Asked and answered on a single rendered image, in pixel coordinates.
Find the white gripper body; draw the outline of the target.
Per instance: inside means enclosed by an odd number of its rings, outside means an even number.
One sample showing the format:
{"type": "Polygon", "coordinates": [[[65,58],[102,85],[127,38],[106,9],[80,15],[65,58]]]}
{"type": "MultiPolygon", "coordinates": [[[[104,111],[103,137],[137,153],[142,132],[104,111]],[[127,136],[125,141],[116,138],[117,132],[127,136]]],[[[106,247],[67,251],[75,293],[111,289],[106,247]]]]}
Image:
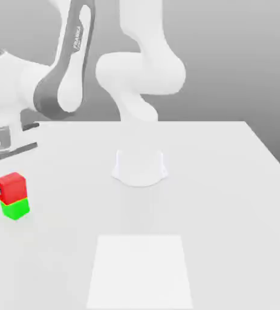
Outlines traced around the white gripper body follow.
{"type": "Polygon", "coordinates": [[[15,168],[24,167],[33,163],[36,158],[37,151],[37,142],[0,151],[0,171],[11,171],[15,168]]]}

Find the small red cube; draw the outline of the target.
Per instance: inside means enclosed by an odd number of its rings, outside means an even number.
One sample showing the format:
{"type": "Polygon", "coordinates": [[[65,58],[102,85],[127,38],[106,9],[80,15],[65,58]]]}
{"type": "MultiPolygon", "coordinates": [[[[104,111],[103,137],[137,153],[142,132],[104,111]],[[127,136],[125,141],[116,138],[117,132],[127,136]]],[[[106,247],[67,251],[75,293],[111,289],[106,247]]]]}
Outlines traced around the small red cube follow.
{"type": "Polygon", "coordinates": [[[27,198],[27,184],[24,176],[13,172],[0,177],[0,201],[5,205],[27,198]]]}

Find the small green cube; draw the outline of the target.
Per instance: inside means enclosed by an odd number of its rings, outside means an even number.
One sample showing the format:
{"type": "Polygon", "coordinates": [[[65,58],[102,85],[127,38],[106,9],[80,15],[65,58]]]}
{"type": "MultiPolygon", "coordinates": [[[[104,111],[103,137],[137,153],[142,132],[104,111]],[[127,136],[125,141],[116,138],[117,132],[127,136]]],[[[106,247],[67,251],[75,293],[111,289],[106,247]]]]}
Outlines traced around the small green cube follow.
{"type": "Polygon", "coordinates": [[[18,200],[9,205],[0,201],[3,214],[13,220],[18,220],[30,212],[30,206],[27,198],[18,200]]]}

